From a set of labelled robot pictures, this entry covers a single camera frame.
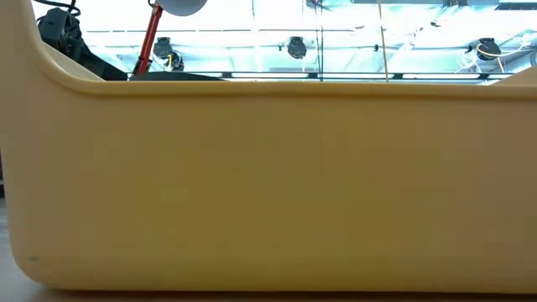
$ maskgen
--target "beige plastic container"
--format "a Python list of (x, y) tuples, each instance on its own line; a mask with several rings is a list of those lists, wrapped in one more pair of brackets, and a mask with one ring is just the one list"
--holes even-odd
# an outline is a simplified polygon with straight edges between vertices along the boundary
[(82, 80), (29, 0), (0, 37), (10, 237), (42, 284), (537, 293), (537, 86)]

